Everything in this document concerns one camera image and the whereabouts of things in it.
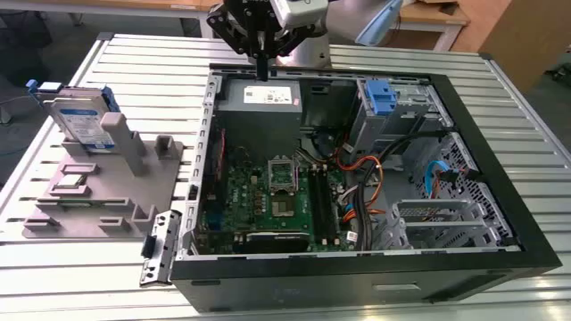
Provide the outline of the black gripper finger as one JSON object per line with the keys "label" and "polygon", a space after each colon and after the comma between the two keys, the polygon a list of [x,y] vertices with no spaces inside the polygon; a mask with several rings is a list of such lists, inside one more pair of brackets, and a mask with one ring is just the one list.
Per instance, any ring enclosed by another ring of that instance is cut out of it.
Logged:
{"label": "black gripper finger", "polygon": [[263,81],[269,80],[270,60],[278,56],[287,56],[290,52],[301,45],[304,40],[313,34],[314,26],[308,25],[296,28],[282,37],[277,37],[275,31],[265,31],[263,43]]}
{"label": "black gripper finger", "polygon": [[231,12],[226,5],[215,5],[207,15],[207,24],[238,54],[254,59],[257,79],[265,80],[265,54],[261,48],[258,30],[250,26],[246,31],[237,28],[230,20]]}

